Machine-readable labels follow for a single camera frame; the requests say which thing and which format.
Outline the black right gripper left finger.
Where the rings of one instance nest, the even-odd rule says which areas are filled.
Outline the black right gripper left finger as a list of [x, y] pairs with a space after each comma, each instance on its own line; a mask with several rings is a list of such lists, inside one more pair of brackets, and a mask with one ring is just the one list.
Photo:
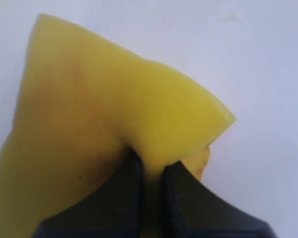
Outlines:
[[140, 235], [143, 164], [129, 151], [96, 191], [40, 223], [34, 238], [137, 238]]

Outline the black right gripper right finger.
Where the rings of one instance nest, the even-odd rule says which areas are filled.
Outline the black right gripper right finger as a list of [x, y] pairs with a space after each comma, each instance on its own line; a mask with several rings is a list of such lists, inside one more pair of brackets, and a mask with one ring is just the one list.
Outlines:
[[275, 238], [271, 226], [224, 201], [182, 162], [161, 177], [161, 224], [166, 238]]

